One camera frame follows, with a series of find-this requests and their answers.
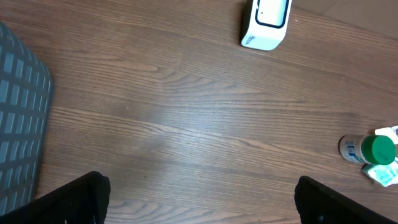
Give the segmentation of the clear beige snack bag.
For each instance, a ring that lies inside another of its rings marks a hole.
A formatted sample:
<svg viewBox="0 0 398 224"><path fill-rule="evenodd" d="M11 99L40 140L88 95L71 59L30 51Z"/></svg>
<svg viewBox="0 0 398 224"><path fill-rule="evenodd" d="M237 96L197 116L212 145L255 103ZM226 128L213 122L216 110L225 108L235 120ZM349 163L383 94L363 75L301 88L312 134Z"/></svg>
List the clear beige snack bag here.
<svg viewBox="0 0 398 224"><path fill-rule="evenodd" d="M395 145L398 144L398 125L393 127L379 128L374 131L375 135L389 137Z"/></svg>

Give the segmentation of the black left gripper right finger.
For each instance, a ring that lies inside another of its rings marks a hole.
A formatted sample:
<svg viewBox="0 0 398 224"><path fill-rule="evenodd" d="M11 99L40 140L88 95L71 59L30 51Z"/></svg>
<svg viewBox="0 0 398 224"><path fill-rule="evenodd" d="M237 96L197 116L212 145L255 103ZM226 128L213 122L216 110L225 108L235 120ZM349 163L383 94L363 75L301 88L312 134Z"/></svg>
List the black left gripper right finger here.
<svg viewBox="0 0 398 224"><path fill-rule="evenodd" d="M294 200L302 223L397 224L308 176L299 178Z"/></svg>

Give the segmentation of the green lid white jar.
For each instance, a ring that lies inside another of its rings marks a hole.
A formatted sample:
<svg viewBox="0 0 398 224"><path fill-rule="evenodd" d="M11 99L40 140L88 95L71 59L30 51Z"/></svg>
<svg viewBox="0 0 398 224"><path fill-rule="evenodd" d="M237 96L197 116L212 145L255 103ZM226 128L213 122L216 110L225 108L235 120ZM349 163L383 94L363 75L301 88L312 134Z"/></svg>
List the green lid white jar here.
<svg viewBox="0 0 398 224"><path fill-rule="evenodd" d="M341 156L360 164L389 165L396 158L394 142L380 135L345 135L338 145Z"/></svg>

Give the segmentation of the teal tissue pack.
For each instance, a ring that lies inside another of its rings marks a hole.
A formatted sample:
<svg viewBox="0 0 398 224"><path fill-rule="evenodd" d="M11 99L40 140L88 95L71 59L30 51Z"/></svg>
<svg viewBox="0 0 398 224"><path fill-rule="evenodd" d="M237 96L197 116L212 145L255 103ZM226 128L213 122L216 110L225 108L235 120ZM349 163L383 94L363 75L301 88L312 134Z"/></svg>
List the teal tissue pack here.
<svg viewBox="0 0 398 224"><path fill-rule="evenodd" d="M397 184L397 158L389 165L365 165L361 171L383 187Z"/></svg>

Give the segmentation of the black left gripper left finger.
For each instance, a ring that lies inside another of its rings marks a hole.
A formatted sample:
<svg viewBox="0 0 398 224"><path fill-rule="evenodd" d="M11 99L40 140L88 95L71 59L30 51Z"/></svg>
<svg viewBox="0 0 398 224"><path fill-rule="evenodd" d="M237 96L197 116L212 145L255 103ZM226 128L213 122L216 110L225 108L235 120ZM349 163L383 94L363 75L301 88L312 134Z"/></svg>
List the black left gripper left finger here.
<svg viewBox="0 0 398 224"><path fill-rule="evenodd" d="M97 171L91 171L31 203L1 216L1 224L103 224L106 219L110 193L109 178Z"/></svg>

